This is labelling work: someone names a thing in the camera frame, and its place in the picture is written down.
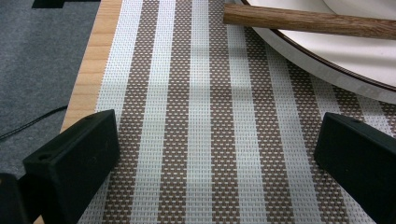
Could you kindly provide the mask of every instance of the carpeted floor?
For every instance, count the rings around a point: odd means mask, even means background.
[[[68,104],[99,6],[33,2],[0,1],[0,135]],[[0,140],[0,173],[23,175],[21,160],[59,133],[64,112]]]

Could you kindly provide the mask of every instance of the wooden stick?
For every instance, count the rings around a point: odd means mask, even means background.
[[[330,35],[396,39],[396,21],[226,4],[224,23]]]

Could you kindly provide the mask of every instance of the white stripe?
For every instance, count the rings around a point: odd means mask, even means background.
[[[186,223],[212,222],[209,11],[192,1]]]
[[[360,95],[357,95],[357,97],[365,123],[387,135],[393,136],[392,129],[379,102]]]
[[[264,223],[262,167],[244,28],[227,26],[241,223]]]
[[[134,54],[143,1],[122,1],[119,21],[111,45],[96,112],[114,109],[117,128],[120,126],[123,100]],[[92,198],[78,223],[101,223],[105,211],[109,178]]]
[[[285,59],[265,46],[296,223],[321,223],[302,126]]]
[[[317,77],[310,77],[322,119],[326,112],[341,114],[332,85]],[[343,188],[340,188],[340,190],[344,198],[344,205],[346,206],[346,212],[350,223],[374,223],[363,209],[361,209],[361,206]]]
[[[148,79],[131,223],[157,221],[174,17],[175,1],[161,1]]]

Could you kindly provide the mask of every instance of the striped placemat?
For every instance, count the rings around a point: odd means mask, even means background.
[[[80,223],[372,223],[313,158],[321,118],[396,135],[396,106],[288,62],[223,1],[124,0],[97,111],[120,163]]]

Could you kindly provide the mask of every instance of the table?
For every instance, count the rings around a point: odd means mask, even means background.
[[[325,112],[396,136],[396,106],[223,25],[223,4],[102,1],[63,130],[113,108],[121,158],[80,223],[372,223],[313,151]]]

